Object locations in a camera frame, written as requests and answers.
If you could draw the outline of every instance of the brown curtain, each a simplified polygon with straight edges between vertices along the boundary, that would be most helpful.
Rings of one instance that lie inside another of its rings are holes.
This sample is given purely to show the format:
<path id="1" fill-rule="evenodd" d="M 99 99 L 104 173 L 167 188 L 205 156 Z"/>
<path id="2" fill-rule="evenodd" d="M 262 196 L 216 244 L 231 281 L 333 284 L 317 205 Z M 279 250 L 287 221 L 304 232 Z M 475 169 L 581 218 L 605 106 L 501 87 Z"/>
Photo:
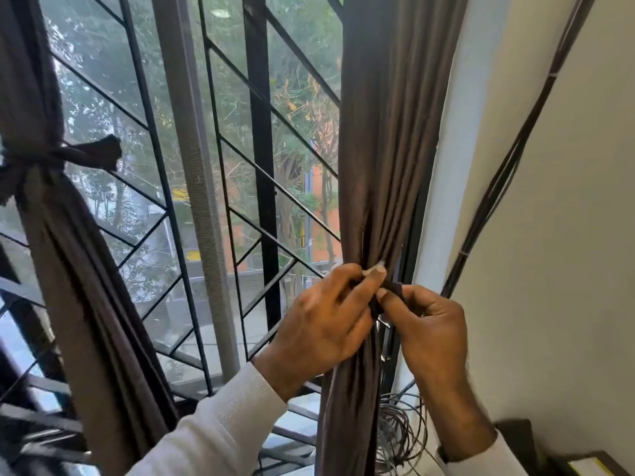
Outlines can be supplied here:
<path id="1" fill-rule="evenodd" d="M 345 0 L 340 230 L 345 262 L 390 274 L 441 113 L 467 0 Z M 374 474 L 380 342 L 324 376 L 316 473 Z"/>
<path id="2" fill-rule="evenodd" d="M 37 0 L 0 0 L 0 203 L 15 196 L 93 462 L 125 473 L 177 422 L 152 344 L 65 162 L 116 170 L 114 136 L 62 147 Z"/>

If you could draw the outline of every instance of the knotted fabric tie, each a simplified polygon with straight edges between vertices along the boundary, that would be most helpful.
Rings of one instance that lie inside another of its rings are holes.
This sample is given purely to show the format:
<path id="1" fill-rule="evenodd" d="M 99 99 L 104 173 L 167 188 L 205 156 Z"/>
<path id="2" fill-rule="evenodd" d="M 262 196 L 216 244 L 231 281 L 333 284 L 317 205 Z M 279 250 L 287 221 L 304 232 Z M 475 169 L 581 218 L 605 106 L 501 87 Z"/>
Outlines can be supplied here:
<path id="1" fill-rule="evenodd" d="M 121 143 L 115 135 L 101 140 L 76 145 L 50 147 L 43 150 L 29 150 L 5 146 L 2 151 L 4 163 L 0 167 L 0 205 L 5 206 L 16 195 L 27 171 L 32 167 L 47 167 L 64 171 L 66 162 L 82 167 L 117 170 L 121 158 Z"/>

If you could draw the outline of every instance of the white sweater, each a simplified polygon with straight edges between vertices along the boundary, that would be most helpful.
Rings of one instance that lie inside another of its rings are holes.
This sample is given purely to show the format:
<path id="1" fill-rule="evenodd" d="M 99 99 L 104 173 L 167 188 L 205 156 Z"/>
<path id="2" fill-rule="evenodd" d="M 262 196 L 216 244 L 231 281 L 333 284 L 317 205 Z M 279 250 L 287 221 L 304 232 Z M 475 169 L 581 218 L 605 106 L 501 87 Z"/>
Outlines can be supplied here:
<path id="1" fill-rule="evenodd" d="M 249 363 L 214 397 L 203 399 L 193 415 L 181 419 L 128 476 L 247 476 L 285 411 L 286 404 Z M 448 476 L 527 476 L 500 435 L 484 453 L 443 470 Z"/>

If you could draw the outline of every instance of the left hand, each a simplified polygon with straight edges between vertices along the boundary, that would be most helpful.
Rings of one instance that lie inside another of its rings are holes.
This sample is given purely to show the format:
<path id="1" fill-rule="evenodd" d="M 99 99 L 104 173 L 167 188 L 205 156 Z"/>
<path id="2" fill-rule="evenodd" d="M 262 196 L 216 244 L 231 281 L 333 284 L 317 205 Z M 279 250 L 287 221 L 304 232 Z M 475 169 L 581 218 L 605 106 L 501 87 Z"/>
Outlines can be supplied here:
<path id="1" fill-rule="evenodd" d="M 362 268 L 344 264 L 295 298 L 274 340 L 253 360 L 282 400 L 360 348 L 373 327 L 368 303 L 385 277 L 385 268 L 376 266 L 351 290 Z"/>

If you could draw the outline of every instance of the hand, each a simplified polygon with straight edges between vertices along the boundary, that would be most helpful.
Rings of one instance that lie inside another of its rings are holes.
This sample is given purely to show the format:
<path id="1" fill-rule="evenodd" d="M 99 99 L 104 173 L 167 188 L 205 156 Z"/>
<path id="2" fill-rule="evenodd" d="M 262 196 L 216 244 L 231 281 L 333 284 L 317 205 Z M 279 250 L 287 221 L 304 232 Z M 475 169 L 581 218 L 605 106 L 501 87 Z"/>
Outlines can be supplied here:
<path id="1" fill-rule="evenodd" d="M 385 289 L 377 298 L 399 332 L 403 357 L 444 451 L 450 461 L 478 455 L 494 444 L 496 430 L 467 379 L 463 308 L 421 286 L 402 289 L 407 305 Z"/>
<path id="2" fill-rule="evenodd" d="M 386 270 L 376 266 L 351 290 L 362 277 L 361 266 L 344 264 L 297 296 L 274 340 L 253 360 L 282 400 L 360 348 L 373 327 L 368 303 Z"/>
<path id="3" fill-rule="evenodd" d="M 463 384 L 467 380 L 463 308 L 422 286 L 402 289 L 407 305 L 385 289 L 377 291 L 377 298 L 399 332 L 403 357 L 415 380 L 425 390 Z"/>

